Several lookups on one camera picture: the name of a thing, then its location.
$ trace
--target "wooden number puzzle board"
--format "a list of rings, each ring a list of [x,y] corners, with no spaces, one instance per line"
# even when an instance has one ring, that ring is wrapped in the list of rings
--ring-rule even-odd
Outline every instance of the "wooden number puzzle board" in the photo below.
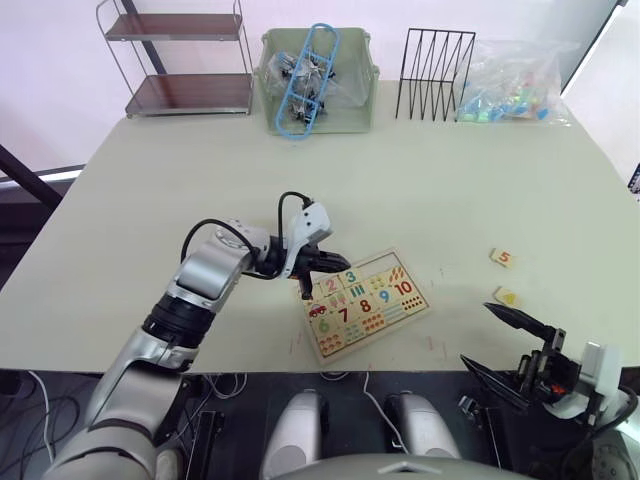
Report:
[[[313,300],[302,301],[304,318],[321,364],[368,345],[430,308],[394,251],[318,279],[312,295]]]

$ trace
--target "white robot part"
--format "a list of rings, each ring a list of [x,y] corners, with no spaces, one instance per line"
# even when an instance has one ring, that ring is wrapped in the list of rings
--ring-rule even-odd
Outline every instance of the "white robot part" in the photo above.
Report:
[[[298,257],[298,252],[307,244],[316,244],[331,235],[331,221],[320,203],[313,203],[291,219],[285,237],[287,258],[280,278],[288,278]]]

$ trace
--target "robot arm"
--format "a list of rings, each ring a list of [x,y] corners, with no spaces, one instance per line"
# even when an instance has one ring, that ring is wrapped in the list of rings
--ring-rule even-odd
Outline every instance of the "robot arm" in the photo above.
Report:
[[[195,360],[240,276],[296,278],[303,297],[310,298],[311,271],[331,273],[350,267],[340,255],[318,249],[317,243],[330,234],[324,207],[310,199],[291,220],[288,248],[281,234],[270,237],[238,220],[218,227],[184,260],[160,301],[133,332],[96,386],[83,430],[43,478],[153,479],[155,446],[173,430],[165,419],[180,401],[182,374]]]

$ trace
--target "number 10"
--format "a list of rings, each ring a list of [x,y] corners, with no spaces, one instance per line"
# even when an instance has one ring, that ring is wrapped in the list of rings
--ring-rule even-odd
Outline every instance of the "number 10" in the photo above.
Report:
[[[402,282],[400,285],[394,285],[394,287],[398,289],[398,293],[400,295],[411,293],[411,291],[413,290],[413,288],[411,288],[411,284],[407,281]]]

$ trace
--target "table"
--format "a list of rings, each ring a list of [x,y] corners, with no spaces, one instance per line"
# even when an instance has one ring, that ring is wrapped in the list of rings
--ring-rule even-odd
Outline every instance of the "table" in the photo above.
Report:
[[[498,286],[566,329],[569,356],[596,341],[640,364],[639,211],[584,129],[395,120],[396,84],[378,93],[371,133],[304,142],[267,134],[259,106],[122,120],[0,292],[0,367],[105,370],[195,222],[236,217],[275,232],[290,189],[327,208],[335,233],[323,248],[352,261],[396,248],[433,303],[323,370],[460,370],[460,353],[514,368],[541,342],[482,307]],[[517,266],[491,262],[494,247]],[[320,370],[294,288],[244,278],[194,371]]]

